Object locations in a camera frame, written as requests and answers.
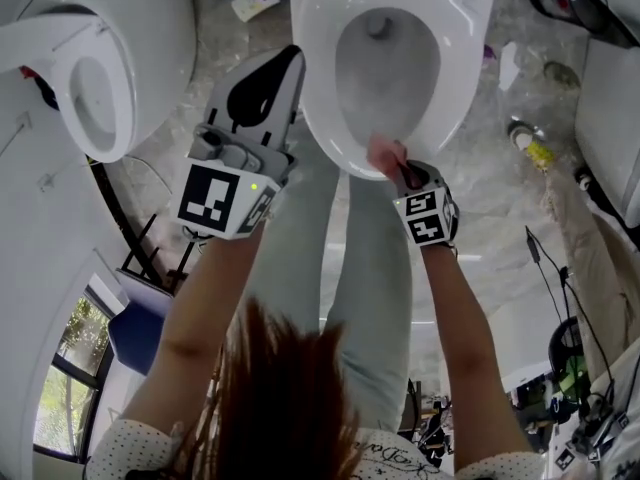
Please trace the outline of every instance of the leg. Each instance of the leg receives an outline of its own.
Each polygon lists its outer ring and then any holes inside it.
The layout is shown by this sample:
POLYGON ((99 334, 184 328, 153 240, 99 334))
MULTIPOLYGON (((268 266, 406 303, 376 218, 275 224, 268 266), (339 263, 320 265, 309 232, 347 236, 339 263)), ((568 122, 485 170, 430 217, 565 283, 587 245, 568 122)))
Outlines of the leg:
POLYGON ((288 139, 300 163, 275 203, 245 294, 311 332, 318 330, 322 258, 340 171, 304 121, 288 139))
POLYGON ((352 177, 347 248, 327 325, 344 323, 346 388, 366 428, 398 430, 409 371, 411 263, 390 183, 352 177))
MULTIPOLYGON (((640 332, 640 266, 616 232, 594 217, 573 179, 555 166, 547 175, 547 191, 575 289, 611 365, 640 332)), ((582 314, 578 320, 589 376, 595 380, 605 364, 582 314)))

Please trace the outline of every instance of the marble floor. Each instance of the marble floor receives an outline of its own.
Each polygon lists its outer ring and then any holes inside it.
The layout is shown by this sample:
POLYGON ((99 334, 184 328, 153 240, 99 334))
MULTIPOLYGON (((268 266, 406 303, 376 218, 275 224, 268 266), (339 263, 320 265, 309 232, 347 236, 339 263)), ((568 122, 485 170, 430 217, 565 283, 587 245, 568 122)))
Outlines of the marble floor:
MULTIPOLYGON (((195 0, 198 20, 198 59, 183 101, 166 123, 131 154, 152 165, 169 185, 179 159, 191 143, 194 126, 202 119, 215 80, 252 54, 291 42, 290 10, 285 1, 241 23, 228 1, 195 0)), ((505 129, 517 117, 537 125, 550 147, 569 168, 581 163, 573 139, 579 89, 566 89, 543 74, 548 61, 572 67, 578 75, 586 52, 587 33, 539 15, 528 0, 495 0, 486 38, 497 59, 488 59, 473 106, 444 151, 434 159, 449 183, 462 212, 456 239, 462 267, 488 315, 519 301, 546 300, 545 285, 524 241, 528 225, 564 261, 559 231, 543 205, 544 179, 521 156, 505 129), (509 43, 517 45, 520 73, 511 87, 499 88, 500 55, 509 43)), ((175 268, 186 241, 179 226, 167 219, 169 193, 141 162, 128 158, 107 166, 116 193, 138 227, 159 213, 151 241, 161 248, 159 261, 175 268)), ((348 180, 342 179, 330 222, 322 279, 322 315, 331 306, 340 275, 345 223, 349 205, 348 180)), ((190 264, 197 259, 194 252, 190 264)), ((413 251, 414 320, 411 375, 423 382, 423 393, 439 389, 440 344, 433 325, 434 311, 419 253, 413 251)))

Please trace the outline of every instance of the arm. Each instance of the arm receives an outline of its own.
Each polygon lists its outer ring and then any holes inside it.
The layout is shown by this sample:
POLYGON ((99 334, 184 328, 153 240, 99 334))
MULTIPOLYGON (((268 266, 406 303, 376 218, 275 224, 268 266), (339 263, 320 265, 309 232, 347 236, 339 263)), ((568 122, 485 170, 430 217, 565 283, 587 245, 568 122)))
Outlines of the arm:
POLYGON ((166 434, 177 422, 189 429, 197 421, 262 229, 243 240, 209 241, 169 311, 151 371, 122 418, 166 434))
POLYGON ((531 451, 502 389, 491 329, 452 252, 422 249, 454 401, 456 471, 501 453, 531 451))

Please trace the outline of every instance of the trash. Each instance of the trash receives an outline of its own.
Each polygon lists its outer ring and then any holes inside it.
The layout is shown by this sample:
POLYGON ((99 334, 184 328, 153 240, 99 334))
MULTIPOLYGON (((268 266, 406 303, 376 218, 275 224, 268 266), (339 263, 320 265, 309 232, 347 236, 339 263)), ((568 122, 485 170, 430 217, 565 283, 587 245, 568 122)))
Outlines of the trash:
POLYGON ((579 89, 582 85, 580 77, 573 69, 555 61, 547 62, 544 65, 544 77, 565 89, 579 89))
POLYGON ((516 52, 518 45, 509 43, 502 49, 500 55, 500 89, 508 91, 520 74, 520 68, 516 65, 516 52))
POLYGON ((262 11, 280 3, 280 0, 234 0, 231 7, 245 23, 262 11))
POLYGON ((496 55, 496 52, 493 51, 493 48, 491 48, 491 46, 489 46, 488 44, 484 45, 484 59, 485 60, 491 60, 491 59, 497 59, 498 56, 496 55))

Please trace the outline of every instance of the white toilet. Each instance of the white toilet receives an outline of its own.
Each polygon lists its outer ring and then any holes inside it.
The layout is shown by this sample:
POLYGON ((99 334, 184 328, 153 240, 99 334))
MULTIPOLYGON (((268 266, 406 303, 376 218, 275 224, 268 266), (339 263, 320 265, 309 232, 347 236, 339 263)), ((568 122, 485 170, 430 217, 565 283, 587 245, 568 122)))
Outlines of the white toilet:
POLYGON ((22 0, 0 27, 0 72, 27 66, 54 89, 78 146, 114 162, 169 116, 196 52, 191 0, 22 0))
POLYGON ((367 162, 371 134, 429 161, 474 98, 493 0, 292 0, 305 54, 302 107, 342 169, 383 175, 367 162))

